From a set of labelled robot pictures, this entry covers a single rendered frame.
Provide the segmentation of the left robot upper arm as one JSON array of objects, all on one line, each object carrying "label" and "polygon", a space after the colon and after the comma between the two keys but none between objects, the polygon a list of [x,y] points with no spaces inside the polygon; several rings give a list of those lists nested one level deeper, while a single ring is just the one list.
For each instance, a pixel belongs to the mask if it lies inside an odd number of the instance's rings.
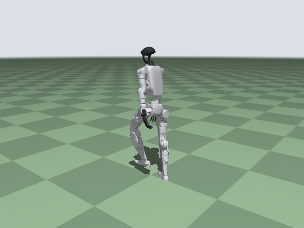
[{"label": "left robot upper arm", "polygon": [[137,70],[137,75],[139,79],[140,88],[143,90],[143,94],[147,93],[146,91],[146,74],[147,74],[147,67],[143,67]]}]

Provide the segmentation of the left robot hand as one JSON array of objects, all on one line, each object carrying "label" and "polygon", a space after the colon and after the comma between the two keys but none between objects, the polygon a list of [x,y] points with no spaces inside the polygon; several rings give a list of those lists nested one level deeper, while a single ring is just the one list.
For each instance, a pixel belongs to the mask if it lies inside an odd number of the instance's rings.
[{"label": "left robot hand", "polygon": [[143,122],[145,123],[145,125],[146,125],[147,128],[151,129],[153,126],[150,126],[150,125],[148,124],[146,115],[147,115],[146,110],[145,110],[145,109],[142,109],[142,115],[141,115],[141,116],[143,117]]}]

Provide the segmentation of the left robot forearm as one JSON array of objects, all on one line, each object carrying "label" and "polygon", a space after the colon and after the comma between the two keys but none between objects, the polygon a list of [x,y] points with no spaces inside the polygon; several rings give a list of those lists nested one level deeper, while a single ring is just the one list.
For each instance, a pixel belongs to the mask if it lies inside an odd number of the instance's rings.
[{"label": "left robot forearm", "polygon": [[138,89],[137,93],[140,99],[140,113],[142,114],[142,109],[146,110],[146,96],[143,94],[143,90],[141,88]]}]

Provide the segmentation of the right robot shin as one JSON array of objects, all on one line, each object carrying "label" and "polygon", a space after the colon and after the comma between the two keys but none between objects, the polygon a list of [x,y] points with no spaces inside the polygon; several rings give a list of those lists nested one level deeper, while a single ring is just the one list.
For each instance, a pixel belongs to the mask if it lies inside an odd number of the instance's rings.
[{"label": "right robot shin", "polygon": [[160,149],[160,159],[162,162],[162,174],[165,176],[167,175],[167,164],[168,164],[168,158],[169,158],[169,151],[168,151],[168,141],[167,142],[167,148],[165,150]]}]

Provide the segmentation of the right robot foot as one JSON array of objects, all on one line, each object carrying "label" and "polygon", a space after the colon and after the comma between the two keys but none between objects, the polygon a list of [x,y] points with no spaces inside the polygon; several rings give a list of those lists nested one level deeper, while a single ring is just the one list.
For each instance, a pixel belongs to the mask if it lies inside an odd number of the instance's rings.
[{"label": "right robot foot", "polygon": [[163,176],[162,171],[159,171],[158,174],[159,174],[159,176],[160,176],[164,181],[168,181],[168,180],[169,180],[168,175],[165,174],[165,176]]}]

